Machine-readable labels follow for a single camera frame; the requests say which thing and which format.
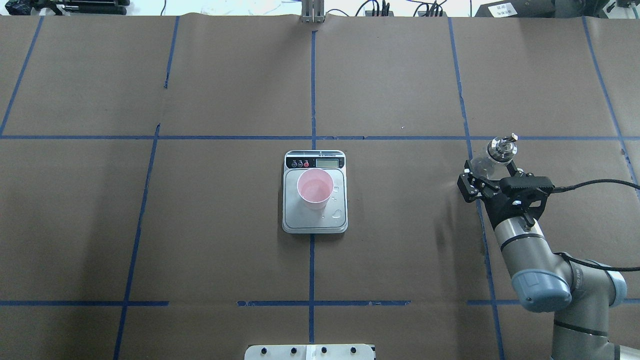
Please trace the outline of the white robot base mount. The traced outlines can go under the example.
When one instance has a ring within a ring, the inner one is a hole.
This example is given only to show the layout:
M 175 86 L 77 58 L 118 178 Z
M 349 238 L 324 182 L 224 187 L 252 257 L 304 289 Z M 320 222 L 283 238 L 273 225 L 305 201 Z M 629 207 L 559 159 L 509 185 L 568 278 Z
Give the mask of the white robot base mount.
M 247 347 L 245 360 L 375 360 L 374 345 L 338 344 L 263 344 Z

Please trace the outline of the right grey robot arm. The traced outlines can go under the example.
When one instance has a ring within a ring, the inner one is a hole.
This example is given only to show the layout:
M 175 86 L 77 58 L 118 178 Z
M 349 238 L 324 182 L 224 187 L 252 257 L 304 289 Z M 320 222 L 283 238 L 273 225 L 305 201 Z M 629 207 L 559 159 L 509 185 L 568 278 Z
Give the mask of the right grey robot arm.
M 470 161 L 457 180 L 467 203 L 480 200 L 500 247 L 520 305 L 533 313 L 553 313 L 552 360 L 637 360 L 638 349 L 610 341 L 610 309 L 627 297 L 624 272 L 635 268 L 580 260 L 554 252 L 539 220 L 556 187 L 508 164 L 507 177 L 489 180 L 472 171 Z

